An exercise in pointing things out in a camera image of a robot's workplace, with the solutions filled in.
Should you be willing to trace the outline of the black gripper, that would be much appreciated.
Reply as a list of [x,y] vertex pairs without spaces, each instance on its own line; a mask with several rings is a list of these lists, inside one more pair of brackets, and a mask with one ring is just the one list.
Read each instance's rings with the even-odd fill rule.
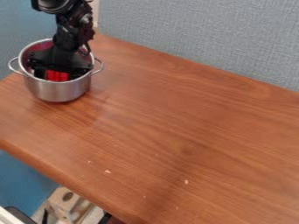
[[53,70],[70,74],[70,81],[73,81],[94,68],[86,57],[87,54],[65,52],[54,46],[45,50],[30,52],[27,66],[34,70],[37,78],[46,80],[46,71]]

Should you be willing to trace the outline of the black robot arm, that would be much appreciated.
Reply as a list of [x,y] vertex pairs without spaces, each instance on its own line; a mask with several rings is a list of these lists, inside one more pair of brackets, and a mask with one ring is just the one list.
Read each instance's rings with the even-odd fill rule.
[[47,81],[71,81],[83,76],[94,65],[86,60],[91,54],[94,17],[90,0],[31,0],[37,11],[53,14],[57,32],[53,46],[33,51],[27,65],[34,76]]

